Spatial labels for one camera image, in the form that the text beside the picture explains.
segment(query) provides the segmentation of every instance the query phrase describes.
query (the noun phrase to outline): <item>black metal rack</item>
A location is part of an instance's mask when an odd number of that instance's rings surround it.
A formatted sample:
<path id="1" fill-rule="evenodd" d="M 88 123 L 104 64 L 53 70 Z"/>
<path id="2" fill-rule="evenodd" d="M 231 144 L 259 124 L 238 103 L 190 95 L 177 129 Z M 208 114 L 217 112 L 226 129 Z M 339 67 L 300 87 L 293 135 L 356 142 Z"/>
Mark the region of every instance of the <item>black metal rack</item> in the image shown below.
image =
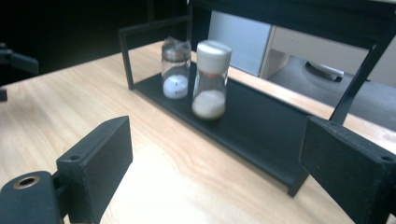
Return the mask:
<path id="1" fill-rule="evenodd" d="M 396 5 L 388 3 L 360 0 L 190 0 L 190 5 L 368 49 L 369 53 L 358 74 L 333 111 L 331 120 L 340 124 L 344 122 L 364 80 L 396 34 Z M 187 36 L 190 37 L 191 9 L 187 16 L 149 21 L 140 26 L 120 29 L 120 45 L 129 89 L 137 89 L 192 127 L 263 169 L 285 184 L 289 188 L 288 194 L 294 196 L 308 176 L 299 162 L 307 112 L 231 79 L 223 118 L 215 122 L 198 120 L 191 112 L 191 91 L 196 71 L 194 65 L 191 67 L 190 92 L 183 100 L 173 101 L 163 96 L 161 74 L 134 84 L 128 56 L 128 35 L 183 22 L 187 24 Z M 194 29 L 199 25 L 202 24 L 194 24 Z"/>

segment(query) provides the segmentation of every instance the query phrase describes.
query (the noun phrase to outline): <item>dark wall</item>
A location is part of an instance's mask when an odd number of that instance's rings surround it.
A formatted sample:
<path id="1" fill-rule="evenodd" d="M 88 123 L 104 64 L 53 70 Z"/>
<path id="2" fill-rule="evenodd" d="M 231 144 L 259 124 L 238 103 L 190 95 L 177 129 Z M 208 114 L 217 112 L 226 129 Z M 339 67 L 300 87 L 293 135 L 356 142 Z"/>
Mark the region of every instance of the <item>dark wall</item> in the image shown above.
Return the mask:
<path id="1" fill-rule="evenodd" d="M 155 20 L 187 13 L 185 0 L 154 0 L 153 9 Z M 146 0 L 6 1 L 0 43 L 38 59 L 41 75 L 120 52 L 118 30 L 145 22 Z M 30 76 L 0 67 L 0 86 Z"/>

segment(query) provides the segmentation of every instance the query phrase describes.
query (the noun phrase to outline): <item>light wood tabletop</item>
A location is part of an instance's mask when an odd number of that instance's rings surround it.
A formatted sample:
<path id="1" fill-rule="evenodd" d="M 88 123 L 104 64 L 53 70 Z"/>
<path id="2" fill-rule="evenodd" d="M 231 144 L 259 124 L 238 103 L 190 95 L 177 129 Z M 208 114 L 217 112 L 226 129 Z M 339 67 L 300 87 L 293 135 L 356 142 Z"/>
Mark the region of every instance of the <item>light wood tabletop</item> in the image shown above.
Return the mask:
<path id="1" fill-rule="evenodd" d="M 130 51 L 135 82 L 161 72 L 161 44 Z M 322 118 L 332 113 L 329 106 L 237 69 L 229 75 Z M 8 101 L 0 104 L 0 187 L 34 171 L 53 174 L 56 160 L 77 141 L 100 123 L 126 115 L 134 161 L 102 223 L 352 223 L 312 177 L 291 198 L 265 172 L 129 91 L 120 54 L 6 89 Z M 345 125 L 395 153 L 396 133 L 353 116 Z"/>

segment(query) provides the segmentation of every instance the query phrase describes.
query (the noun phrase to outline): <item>white shaker lid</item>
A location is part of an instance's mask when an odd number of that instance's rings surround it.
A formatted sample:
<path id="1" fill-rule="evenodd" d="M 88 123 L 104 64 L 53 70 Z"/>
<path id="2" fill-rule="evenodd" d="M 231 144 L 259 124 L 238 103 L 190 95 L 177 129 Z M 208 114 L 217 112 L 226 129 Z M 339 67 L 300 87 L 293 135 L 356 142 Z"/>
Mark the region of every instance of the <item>white shaker lid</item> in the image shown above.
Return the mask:
<path id="1" fill-rule="evenodd" d="M 197 66 L 206 73 L 221 74 L 230 66 L 232 49 L 213 40 L 198 43 Z"/>

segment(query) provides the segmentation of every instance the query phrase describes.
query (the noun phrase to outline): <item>salt shaker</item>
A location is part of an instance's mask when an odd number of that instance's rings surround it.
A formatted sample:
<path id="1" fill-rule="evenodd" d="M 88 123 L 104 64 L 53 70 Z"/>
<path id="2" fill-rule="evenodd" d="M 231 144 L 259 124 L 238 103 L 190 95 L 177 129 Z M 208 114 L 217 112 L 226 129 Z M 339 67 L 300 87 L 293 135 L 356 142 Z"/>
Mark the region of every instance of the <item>salt shaker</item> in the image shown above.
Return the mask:
<path id="1" fill-rule="evenodd" d="M 188 93 L 191 65 L 190 41 L 168 37 L 163 43 L 163 94 L 169 99 L 181 99 Z"/>
<path id="2" fill-rule="evenodd" d="M 216 41 L 198 44 L 192 112 L 200 119 L 219 119 L 225 112 L 231 54 L 231 48 Z"/>

